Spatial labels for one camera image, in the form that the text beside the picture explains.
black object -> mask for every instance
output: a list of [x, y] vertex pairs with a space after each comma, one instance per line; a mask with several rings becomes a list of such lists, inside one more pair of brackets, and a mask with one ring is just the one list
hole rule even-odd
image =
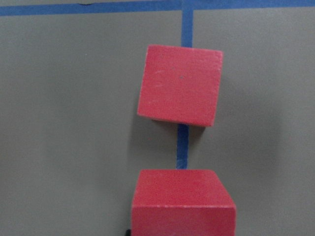
[[125, 236], [131, 236], [131, 230], [127, 230]]

blue painted line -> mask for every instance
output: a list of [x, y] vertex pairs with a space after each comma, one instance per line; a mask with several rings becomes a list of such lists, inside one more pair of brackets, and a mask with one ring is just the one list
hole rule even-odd
[[189, 126], [178, 124], [176, 169], [187, 169]]
[[193, 0], [183, 0], [182, 6], [182, 47], [192, 47]]
[[[195, 0], [194, 10], [240, 9], [268, 7], [314, 7], [315, 0]], [[139, 0], [129, 2], [101, 2], [90, 5], [50, 4], [0, 6], [0, 16], [88, 14], [140, 11], [182, 10], [181, 0]]]
[[315, 6], [315, 0], [195, 0], [193, 3], [194, 10], [310, 6]]
[[103, 2], [90, 5], [51, 4], [1, 6], [0, 16], [55, 15], [55, 14], [88, 14], [139, 11], [173, 11], [181, 10], [181, 0]]
[[[182, 9], [182, 47], [192, 47], [193, 0], [183, 0]], [[176, 169], [187, 169], [189, 126], [179, 124], [177, 130]]]

cube top face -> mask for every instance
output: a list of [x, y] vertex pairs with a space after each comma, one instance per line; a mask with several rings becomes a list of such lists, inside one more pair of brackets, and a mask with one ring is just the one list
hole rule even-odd
[[150, 45], [138, 114], [198, 126], [214, 124], [223, 52]]
[[231, 207], [235, 204], [210, 170], [142, 170], [132, 207]]

foam block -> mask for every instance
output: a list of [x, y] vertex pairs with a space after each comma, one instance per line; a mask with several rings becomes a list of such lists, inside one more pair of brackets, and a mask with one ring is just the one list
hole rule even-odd
[[142, 170], [132, 236], [234, 236], [236, 206], [213, 171]]
[[138, 115], [156, 120], [212, 126], [223, 52], [150, 45]]

gray floor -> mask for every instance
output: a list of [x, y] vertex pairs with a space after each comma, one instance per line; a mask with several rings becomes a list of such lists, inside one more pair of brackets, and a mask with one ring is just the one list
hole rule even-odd
[[[181, 12], [0, 25], [0, 235], [124, 235], [139, 171], [175, 166], [176, 125], [136, 106], [147, 45], [179, 46]], [[237, 236], [315, 231], [314, 33], [315, 8], [195, 12], [194, 47], [225, 58], [189, 168], [217, 172]]]

